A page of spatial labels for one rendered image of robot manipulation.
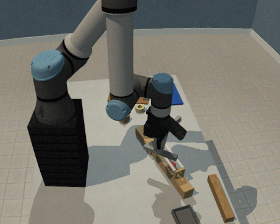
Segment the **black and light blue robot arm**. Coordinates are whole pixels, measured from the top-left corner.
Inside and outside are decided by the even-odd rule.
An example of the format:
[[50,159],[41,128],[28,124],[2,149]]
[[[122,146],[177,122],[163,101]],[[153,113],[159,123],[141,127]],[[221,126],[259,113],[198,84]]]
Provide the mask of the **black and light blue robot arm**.
[[86,64],[92,47],[106,30],[110,81],[107,115],[115,121],[125,120],[140,97],[151,99],[154,116],[170,114],[172,76],[157,73],[151,78],[133,73],[133,14],[137,1],[97,0],[56,50],[34,56],[31,74],[37,95],[35,114],[41,123],[56,125],[73,117],[75,106],[67,80]]

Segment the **brown wooden bar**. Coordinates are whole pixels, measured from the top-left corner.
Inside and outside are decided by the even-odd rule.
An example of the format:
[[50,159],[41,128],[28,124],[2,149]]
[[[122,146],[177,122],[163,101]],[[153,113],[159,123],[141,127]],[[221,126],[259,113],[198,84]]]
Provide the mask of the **brown wooden bar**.
[[235,218],[216,174],[208,175],[208,184],[215,198],[224,223],[232,222]]

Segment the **cream ring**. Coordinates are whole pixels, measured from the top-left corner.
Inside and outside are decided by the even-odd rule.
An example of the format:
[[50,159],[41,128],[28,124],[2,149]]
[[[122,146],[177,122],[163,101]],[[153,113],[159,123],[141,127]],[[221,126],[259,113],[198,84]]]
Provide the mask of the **cream ring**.
[[137,105],[135,106],[135,111],[136,111],[137,113],[143,113],[143,112],[144,112],[144,105],[143,105],[143,104],[137,104]]

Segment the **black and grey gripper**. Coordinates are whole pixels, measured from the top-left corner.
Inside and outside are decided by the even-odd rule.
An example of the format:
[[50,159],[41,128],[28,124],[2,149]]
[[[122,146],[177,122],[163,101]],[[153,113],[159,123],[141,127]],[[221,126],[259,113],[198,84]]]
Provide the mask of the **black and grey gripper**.
[[166,117],[156,117],[150,111],[151,106],[149,106],[146,111],[147,121],[144,124],[144,136],[148,136],[149,138],[153,138],[153,141],[149,141],[149,145],[153,148],[157,149],[157,154],[160,155],[162,153],[162,149],[164,149],[168,129],[166,129],[159,121],[164,121],[169,118],[170,115]]

